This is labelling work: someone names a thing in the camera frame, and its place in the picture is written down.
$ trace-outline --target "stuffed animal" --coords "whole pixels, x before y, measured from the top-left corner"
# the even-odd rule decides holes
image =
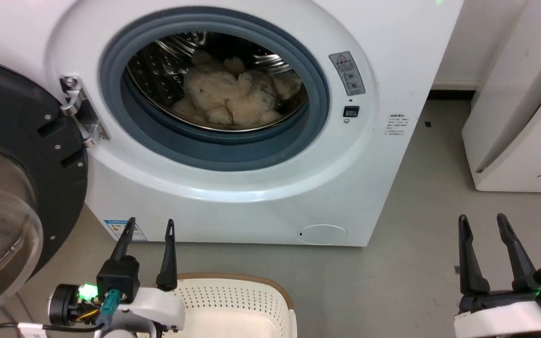
[[[172,110],[196,122],[253,128],[281,118],[279,101],[301,88],[302,81],[289,71],[270,77],[246,71],[239,58],[219,62],[204,51],[195,51],[193,67],[185,75],[185,97]]]

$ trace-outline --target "gray floor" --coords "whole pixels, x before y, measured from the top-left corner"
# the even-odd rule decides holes
[[[302,338],[453,337],[460,214],[471,221],[477,259],[492,289],[510,288],[512,279],[498,212],[509,216],[541,267],[541,194],[474,190],[460,137],[469,110],[468,102],[427,103],[367,248],[179,244],[180,272],[272,278],[292,295]],[[113,246],[85,208],[60,252],[21,291],[37,321],[48,322],[47,298],[58,283],[94,282]],[[141,262],[141,284],[153,284],[163,244],[131,244],[129,253]],[[28,320],[17,299],[6,307]],[[0,331],[0,337],[13,336]]]

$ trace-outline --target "green light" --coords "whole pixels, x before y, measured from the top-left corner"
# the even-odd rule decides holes
[[[84,300],[92,300],[97,297],[97,286],[84,284],[79,287],[79,297]]]

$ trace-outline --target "warning label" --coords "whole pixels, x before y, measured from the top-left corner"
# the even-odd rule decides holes
[[[350,52],[331,54],[329,59],[337,69],[348,96],[365,93],[363,79]]]
[[[404,128],[410,120],[404,114],[391,114],[385,127],[384,135],[404,135]]]
[[[120,235],[122,235],[122,231],[124,231],[124,227],[127,220],[104,220],[106,225],[112,230],[114,235],[116,235],[116,239],[120,238]],[[133,241],[135,242],[147,242],[147,238],[143,233],[141,232],[141,229],[139,229],[139,225],[135,223],[135,229],[133,231]]]

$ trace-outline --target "door hinge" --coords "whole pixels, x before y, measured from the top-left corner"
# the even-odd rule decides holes
[[[62,76],[60,84],[68,101],[66,105],[60,106],[60,110],[75,120],[81,130],[83,145],[89,148],[100,139],[110,139],[85,95],[81,79],[74,75]]]

